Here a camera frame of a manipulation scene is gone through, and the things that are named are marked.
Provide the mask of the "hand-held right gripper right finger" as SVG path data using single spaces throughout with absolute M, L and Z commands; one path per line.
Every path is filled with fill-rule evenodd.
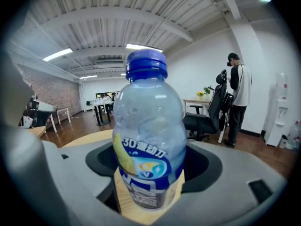
M 278 199 L 286 179 L 253 154 L 187 144 L 179 200 L 153 226 L 251 226 Z

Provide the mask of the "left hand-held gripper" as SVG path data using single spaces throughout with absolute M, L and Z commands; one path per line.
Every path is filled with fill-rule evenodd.
M 20 127 L 31 129 L 35 127 L 45 126 L 50 119 L 52 113 L 56 113 L 57 107 L 38 100 L 38 96 L 34 94 L 20 120 Z

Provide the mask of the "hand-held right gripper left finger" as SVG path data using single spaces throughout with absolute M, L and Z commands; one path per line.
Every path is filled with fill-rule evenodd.
M 70 226 L 127 226 L 127 219 L 105 205 L 114 191 L 112 176 L 101 176 L 86 164 L 86 156 L 94 149 L 105 150 L 110 140 L 57 148 L 43 142 L 54 184 L 67 207 Z

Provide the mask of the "plastic bottle with blue cap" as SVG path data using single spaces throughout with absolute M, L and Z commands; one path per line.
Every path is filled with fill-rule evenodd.
M 158 211 L 172 202 L 186 154 L 182 102 L 166 78 L 163 53 L 130 53 L 129 83 L 113 105 L 112 140 L 119 172 L 134 203 L 145 210 Z

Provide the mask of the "white table dark top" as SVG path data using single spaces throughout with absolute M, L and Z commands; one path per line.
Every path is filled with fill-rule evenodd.
M 65 114 L 67 116 L 66 119 L 71 124 L 71 116 L 70 116 L 70 113 L 69 113 L 69 108 L 66 107 L 66 108 L 58 109 L 55 112 L 56 119 L 57 119 L 57 124 L 59 124 L 59 125 L 61 125 L 61 118 L 60 118 L 61 114 Z M 50 122 L 51 122 L 51 125 L 53 127 L 54 132 L 57 133 L 56 123 L 54 121 L 54 116 L 52 114 L 50 115 Z

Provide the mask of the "small round wooden side table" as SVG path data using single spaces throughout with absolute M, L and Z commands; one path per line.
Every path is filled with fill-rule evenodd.
M 63 146 L 63 149 L 85 149 L 87 144 L 90 143 L 96 143 L 97 145 L 100 145 L 101 142 L 111 141 L 111 136 L 112 130 L 95 132 L 69 142 L 68 144 Z M 170 209 L 174 205 L 174 203 L 180 199 L 181 189 L 184 183 L 184 173 L 181 173 L 177 181 L 177 185 L 174 187 L 175 195 L 171 203 L 164 209 L 157 212 L 145 211 L 134 204 L 134 201 L 132 200 L 129 191 L 126 189 L 126 186 L 122 181 L 121 175 L 118 170 L 115 170 L 114 173 L 114 183 L 117 189 L 117 202 L 120 205 L 121 215 L 134 222 L 141 223 L 143 225 L 151 225 L 157 219 L 159 219 L 159 217 L 163 216 L 164 213 L 166 213 L 167 210 Z

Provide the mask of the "white oval table black base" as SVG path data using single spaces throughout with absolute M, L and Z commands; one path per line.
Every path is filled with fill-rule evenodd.
M 94 108 L 97 126 L 103 126 L 108 125 L 111 122 L 110 118 L 110 111 L 108 105 L 111 105 L 112 102 L 101 102 L 101 101 L 93 101 L 90 102 L 90 105 Z M 101 112 L 101 107 L 104 108 L 104 111 L 106 112 L 107 119 L 104 120 Z

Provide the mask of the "glass partition window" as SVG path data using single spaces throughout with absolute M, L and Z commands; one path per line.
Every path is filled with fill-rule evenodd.
M 111 98 L 111 94 L 112 94 L 113 92 L 96 93 L 95 96 L 96 96 L 96 98 L 100 98 L 100 97 L 101 97 L 101 94 L 105 94 L 105 95 L 108 95 L 108 96 Z

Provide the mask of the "black headrest office chair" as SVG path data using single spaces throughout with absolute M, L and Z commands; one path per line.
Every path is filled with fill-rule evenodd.
M 211 87 L 211 94 L 204 94 L 203 98 L 210 98 L 207 112 L 201 114 L 200 105 L 187 103 L 187 112 L 183 117 L 183 123 L 189 132 L 187 139 L 202 141 L 209 139 L 209 135 L 221 132 L 224 128 L 226 116 L 232 106 L 233 95 L 227 92 L 227 71 L 216 77 L 217 86 Z

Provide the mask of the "pile of clear plastic bottles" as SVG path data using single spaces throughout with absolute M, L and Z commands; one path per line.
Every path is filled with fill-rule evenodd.
M 301 144 L 301 121 L 296 121 L 288 135 L 282 135 L 278 147 L 288 150 L 299 150 Z

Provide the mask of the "white water dispenser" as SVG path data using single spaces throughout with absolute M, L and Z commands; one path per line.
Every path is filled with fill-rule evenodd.
M 275 92 L 270 101 L 264 140 L 267 145 L 277 147 L 283 135 L 288 112 L 288 83 L 285 73 L 276 74 Z

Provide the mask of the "wooden desk white legs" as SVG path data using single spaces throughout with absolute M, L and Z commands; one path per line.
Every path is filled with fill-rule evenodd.
M 192 99 L 183 99 L 182 101 L 183 101 L 183 117 L 184 117 L 186 115 L 187 108 L 188 108 L 187 103 L 202 106 L 201 114 L 205 114 L 207 112 L 208 108 L 209 108 L 209 104 L 210 104 L 211 99 L 209 97 L 208 98 L 207 97 L 206 98 L 195 97 L 195 98 L 192 98 Z M 228 122 L 227 122 L 228 113 L 225 113 L 225 116 L 226 116 L 226 120 L 225 120 L 224 128 L 220 132 L 219 139 L 218 139 L 219 144 L 222 143 L 224 132 L 225 132 L 225 130 L 227 128 L 227 125 L 228 125 Z

